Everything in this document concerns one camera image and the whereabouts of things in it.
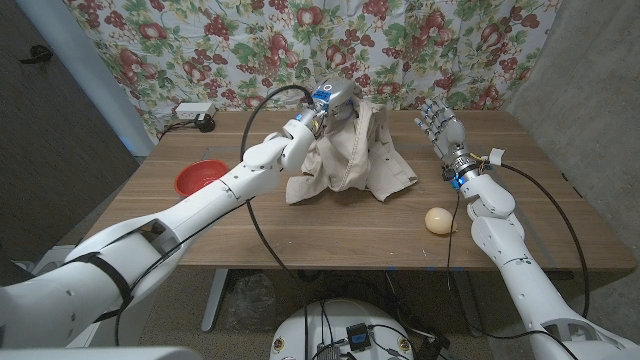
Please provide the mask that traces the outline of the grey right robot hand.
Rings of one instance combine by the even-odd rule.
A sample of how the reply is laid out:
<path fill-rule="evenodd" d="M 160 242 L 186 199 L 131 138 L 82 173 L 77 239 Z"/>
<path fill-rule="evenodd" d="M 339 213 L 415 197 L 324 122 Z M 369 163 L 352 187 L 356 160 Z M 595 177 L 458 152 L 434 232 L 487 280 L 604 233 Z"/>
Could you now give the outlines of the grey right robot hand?
<path fill-rule="evenodd" d="M 466 182 L 479 175 L 480 162 L 471 156 L 466 130 L 444 102 L 428 100 L 414 123 L 426 135 L 436 156 L 443 162 L 443 177 Z"/>

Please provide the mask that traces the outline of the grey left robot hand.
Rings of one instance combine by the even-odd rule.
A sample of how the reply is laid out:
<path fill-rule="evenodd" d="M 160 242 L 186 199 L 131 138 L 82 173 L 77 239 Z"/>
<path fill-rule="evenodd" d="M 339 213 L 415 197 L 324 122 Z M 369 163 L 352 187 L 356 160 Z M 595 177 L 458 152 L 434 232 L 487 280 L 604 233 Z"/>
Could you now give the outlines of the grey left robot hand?
<path fill-rule="evenodd" d="M 356 98 L 362 89 L 355 81 L 344 78 L 325 80 L 312 93 L 312 104 L 306 105 L 295 117 L 314 135 L 331 120 L 345 120 L 354 110 Z"/>

